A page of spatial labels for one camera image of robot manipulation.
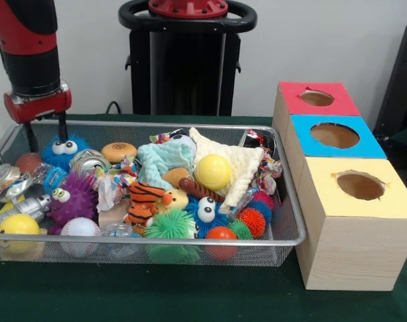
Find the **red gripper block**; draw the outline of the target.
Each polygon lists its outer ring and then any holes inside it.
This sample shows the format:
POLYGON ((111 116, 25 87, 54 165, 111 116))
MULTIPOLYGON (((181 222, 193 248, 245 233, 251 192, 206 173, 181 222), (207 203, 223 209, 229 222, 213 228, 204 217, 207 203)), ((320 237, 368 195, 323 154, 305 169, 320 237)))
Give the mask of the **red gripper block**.
POLYGON ((38 152, 36 138, 31 121, 52 113, 58 114, 58 136, 60 140, 68 140, 66 110, 72 105, 71 91, 61 91, 45 97, 20 97, 14 93, 3 95, 4 105, 12 120, 24 123, 30 152, 38 152))

